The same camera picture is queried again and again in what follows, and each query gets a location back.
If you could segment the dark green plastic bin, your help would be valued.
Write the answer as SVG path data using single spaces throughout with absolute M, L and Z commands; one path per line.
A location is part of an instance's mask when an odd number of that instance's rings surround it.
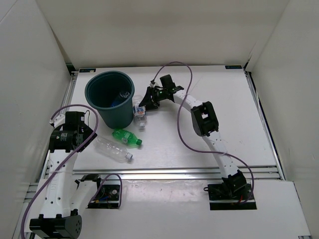
M 115 107 L 112 100 L 120 91 L 130 92 L 129 98 Z M 112 129 L 126 128 L 133 121 L 133 96 L 135 86 L 132 79 L 120 71 L 103 72 L 93 77 L 85 87 L 88 104 L 98 111 L 104 123 Z

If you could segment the small labelled water bottle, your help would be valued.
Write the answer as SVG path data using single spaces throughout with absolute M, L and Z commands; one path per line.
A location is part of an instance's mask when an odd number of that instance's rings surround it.
M 140 131 L 143 131 L 146 127 L 147 116 L 146 109 L 144 106 L 140 107 L 139 104 L 142 102 L 143 97 L 135 95 L 133 97 L 133 115 L 136 126 Z

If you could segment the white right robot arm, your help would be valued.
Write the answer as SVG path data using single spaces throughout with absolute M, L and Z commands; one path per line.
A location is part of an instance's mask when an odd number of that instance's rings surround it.
M 253 196 L 254 176 L 246 162 L 227 152 L 219 133 L 219 122 L 211 102 L 202 102 L 188 93 L 188 88 L 177 86 L 171 75 L 160 77 L 161 86 L 151 80 L 140 106 L 146 110 L 156 110 L 163 100 L 170 100 L 179 105 L 177 112 L 177 133 L 181 142 L 193 152 L 214 154 L 220 169 L 222 183 L 216 194 L 227 200 L 238 200 L 244 204 Z M 209 147 L 208 151 L 194 149 L 182 138 L 180 130 L 180 112 L 186 109 L 191 115 L 193 129 Z

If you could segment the aluminium table frame rail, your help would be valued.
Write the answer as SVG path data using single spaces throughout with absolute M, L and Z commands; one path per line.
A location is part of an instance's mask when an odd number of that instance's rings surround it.
M 248 164 L 254 181 L 283 178 L 270 136 L 257 110 L 253 86 L 244 69 L 238 66 L 167 66 L 125 67 L 120 71 L 132 79 L 137 95 L 146 92 L 152 79 L 170 74 L 177 85 L 189 89 L 191 96 L 213 104 L 227 152 Z M 125 180 L 220 180 L 214 154 L 193 152 L 181 142 L 177 133 L 178 108 L 178 104 L 165 100 L 159 109 L 148 112 L 143 131 L 135 124 L 127 127 L 143 141 L 140 147 L 129 149 L 132 162 L 118 163 L 105 157 L 91 143 L 78 153 L 73 178 L 114 173 Z M 180 112 L 180 130 L 189 146 L 209 150 L 194 132 L 191 115 L 185 109 Z

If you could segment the green plastic soda bottle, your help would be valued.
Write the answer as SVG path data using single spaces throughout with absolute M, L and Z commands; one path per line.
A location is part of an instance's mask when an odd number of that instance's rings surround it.
M 143 141 L 139 139 L 134 133 L 124 129 L 115 129 L 112 132 L 112 136 L 114 139 L 121 141 L 125 145 L 131 147 L 140 147 L 143 143 Z

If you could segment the clear crushed plastic bottle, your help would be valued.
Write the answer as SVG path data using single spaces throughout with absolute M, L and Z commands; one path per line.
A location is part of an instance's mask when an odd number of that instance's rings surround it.
M 130 163 L 133 160 L 133 155 L 125 147 L 104 137 L 96 137 L 94 145 L 99 154 L 111 158 L 118 163 Z

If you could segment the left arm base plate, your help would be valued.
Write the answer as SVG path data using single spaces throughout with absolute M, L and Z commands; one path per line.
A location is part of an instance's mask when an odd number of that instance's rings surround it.
M 118 209 L 121 197 L 119 184 L 104 184 L 88 209 Z

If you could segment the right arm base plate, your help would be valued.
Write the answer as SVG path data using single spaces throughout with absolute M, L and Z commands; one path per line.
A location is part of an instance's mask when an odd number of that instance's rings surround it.
M 208 184 L 203 190 L 208 193 L 211 211 L 256 210 L 254 195 L 250 198 L 251 184 L 247 184 L 235 195 L 227 195 L 221 184 Z

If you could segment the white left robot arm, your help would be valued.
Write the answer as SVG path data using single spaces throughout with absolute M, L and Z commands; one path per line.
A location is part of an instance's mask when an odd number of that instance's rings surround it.
M 74 164 L 96 137 L 85 124 L 84 112 L 66 112 L 51 121 L 49 174 L 40 193 L 44 196 L 38 216 L 30 219 L 29 229 L 42 239 L 77 239 L 82 230 L 84 209 L 91 198 L 103 197 L 105 188 L 99 175 L 73 179 Z

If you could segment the bottle inside bin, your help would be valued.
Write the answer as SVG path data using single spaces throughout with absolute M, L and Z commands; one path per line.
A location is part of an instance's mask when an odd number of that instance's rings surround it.
M 120 91 L 118 95 L 112 100 L 111 107 L 115 107 L 123 103 L 127 98 L 129 98 L 130 92 Z

